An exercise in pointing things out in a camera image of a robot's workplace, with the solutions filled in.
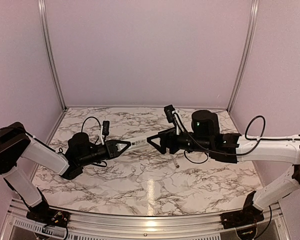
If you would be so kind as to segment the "white remote control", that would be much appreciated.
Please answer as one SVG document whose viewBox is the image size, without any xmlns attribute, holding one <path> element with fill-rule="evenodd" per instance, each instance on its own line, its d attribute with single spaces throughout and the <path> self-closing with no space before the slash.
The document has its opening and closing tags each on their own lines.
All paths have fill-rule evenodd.
<svg viewBox="0 0 300 240">
<path fill-rule="evenodd" d="M 124 139 L 122 141 L 130 141 L 131 143 L 129 149 L 125 152 L 136 151 L 150 146 L 150 144 L 147 142 L 147 137 L 145 135 Z"/>
</svg>

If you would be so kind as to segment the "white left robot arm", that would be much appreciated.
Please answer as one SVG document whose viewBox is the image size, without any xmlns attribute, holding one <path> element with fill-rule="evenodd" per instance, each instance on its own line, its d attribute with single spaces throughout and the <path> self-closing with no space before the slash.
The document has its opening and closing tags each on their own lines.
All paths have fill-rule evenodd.
<svg viewBox="0 0 300 240">
<path fill-rule="evenodd" d="M 115 159 L 132 145 L 130 141 L 115 139 L 94 144 L 83 131 L 75 133 L 67 144 L 66 152 L 55 151 L 29 134 L 20 122 L 0 128 L 0 175 L 43 223 L 53 219 L 53 211 L 41 191 L 18 167 L 20 160 L 32 161 L 63 179 L 73 180 L 83 173 L 85 166 Z"/>
</svg>

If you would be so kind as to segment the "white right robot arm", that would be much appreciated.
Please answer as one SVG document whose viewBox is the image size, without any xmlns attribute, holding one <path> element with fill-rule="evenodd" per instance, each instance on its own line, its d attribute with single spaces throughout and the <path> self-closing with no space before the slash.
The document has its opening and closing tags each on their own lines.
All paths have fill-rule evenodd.
<svg viewBox="0 0 300 240">
<path fill-rule="evenodd" d="M 288 170 L 265 187 L 250 193 L 238 212 L 237 219 L 248 224 L 257 213 L 300 189 L 300 134 L 284 137 L 249 136 L 221 133 L 218 115 L 209 110 L 197 110 L 191 115 L 188 131 L 172 105 L 164 108 L 166 118 L 174 126 L 147 138 L 161 154 L 183 150 L 202 152 L 222 163 L 266 161 L 290 163 Z"/>
</svg>

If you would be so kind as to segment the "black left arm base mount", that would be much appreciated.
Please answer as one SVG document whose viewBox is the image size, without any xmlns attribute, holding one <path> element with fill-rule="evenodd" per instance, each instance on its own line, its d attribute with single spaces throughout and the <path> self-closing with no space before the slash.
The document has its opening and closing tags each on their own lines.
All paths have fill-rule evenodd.
<svg viewBox="0 0 300 240">
<path fill-rule="evenodd" d="M 61 209 L 51 208 L 45 197 L 42 196 L 41 202 L 37 205 L 28 206 L 26 218 L 46 226 L 66 228 L 69 223 L 70 213 Z"/>
</svg>

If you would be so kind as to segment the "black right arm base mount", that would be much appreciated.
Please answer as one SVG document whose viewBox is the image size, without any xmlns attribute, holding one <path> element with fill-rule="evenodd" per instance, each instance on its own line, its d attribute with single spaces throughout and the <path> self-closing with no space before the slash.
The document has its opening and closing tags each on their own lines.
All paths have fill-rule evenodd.
<svg viewBox="0 0 300 240">
<path fill-rule="evenodd" d="M 263 221 L 263 210 L 259 210 L 253 206 L 253 197 L 256 191 L 249 193 L 245 199 L 241 210 L 230 211 L 220 215 L 221 224 L 224 229 L 242 227 L 249 224 L 256 224 Z"/>
</svg>

